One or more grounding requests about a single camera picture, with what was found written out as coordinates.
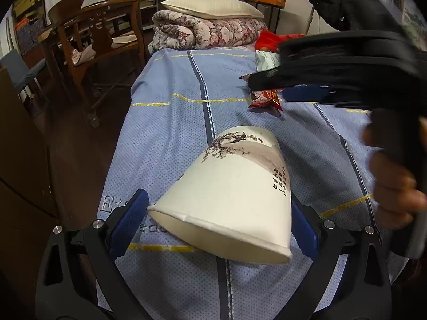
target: white paper cup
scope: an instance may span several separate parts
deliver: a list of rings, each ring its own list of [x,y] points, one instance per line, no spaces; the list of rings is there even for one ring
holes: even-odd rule
[[[148,214],[214,255],[283,264],[292,258],[290,182],[275,136],[255,126],[222,132]]]

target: white pillow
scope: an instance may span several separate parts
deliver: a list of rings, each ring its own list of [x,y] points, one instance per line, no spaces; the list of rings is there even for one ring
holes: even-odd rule
[[[264,18],[254,6],[240,0],[166,0],[162,5],[203,19]]]

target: floral quilt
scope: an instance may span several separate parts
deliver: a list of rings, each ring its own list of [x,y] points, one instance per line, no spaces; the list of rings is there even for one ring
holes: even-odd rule
[[[267,26],[255,18],[206,20],[171,10],[153,15],[154,38],[150,54],[163,48],[176,50],[244,46],[255,42]]]

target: blue bedsheet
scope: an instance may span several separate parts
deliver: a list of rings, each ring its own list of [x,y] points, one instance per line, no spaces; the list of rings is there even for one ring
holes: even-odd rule
[[[107,218],[138,188],[155,203],[215,136],[230,127],[255,125],[276,135],[300,202],[341,227],[359,230],[370,224],[378,229],[373,178],[367,169],[372,148],[359,140],[369,122],[367,113],[287,102],[281,102],[281,115],[249,110],[246,83],[239,76],[255,71],[255,53],[250,51],[155,53],[132,87],[98,218]],[[386,251],[389,237],[390,232],[381,230]],[[223,260],[188,247],[146,218],[116,264],[155,320],[269,320],[311,265],[294,239],[292,252],[288,265]],[[318,309],[332,300],[345,261],[342,255]],[[387,253],[391,280],[404,262]],[[225,276],[224,282],[218,282],[219,275]],[[99,290],[98,295],[99,304],[108,308]]]

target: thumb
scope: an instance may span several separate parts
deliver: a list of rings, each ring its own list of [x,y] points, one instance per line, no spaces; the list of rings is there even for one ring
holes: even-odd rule
[[[427,151],[427,118],[420,117],[420,140],[424,149]]]

